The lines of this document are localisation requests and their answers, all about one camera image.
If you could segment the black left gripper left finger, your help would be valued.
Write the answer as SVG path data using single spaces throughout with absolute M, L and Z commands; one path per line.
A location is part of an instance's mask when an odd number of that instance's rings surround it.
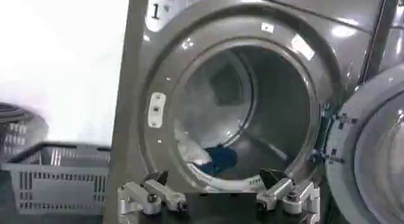
M 117 188 L 117 220 L 139 223 L 141 218 L 154 218 L 166 208 L 172 213 L 187 211 L 186 195 L 167 185 L 168 171 L 148 174 L 141 182 L 126 182 Z

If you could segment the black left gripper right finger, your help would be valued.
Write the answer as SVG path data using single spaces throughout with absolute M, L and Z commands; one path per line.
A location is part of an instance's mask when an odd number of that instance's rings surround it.
M 320 222 L 320 187 L 311 180 L 295 183 L 283 172 L 261 169 L 259 176 L 265 190 L 256 195 L 258 212 L 275 210 L 278 203 L 282 210 L 290 215 L 305 213 L 300 223 L 316 224 Z

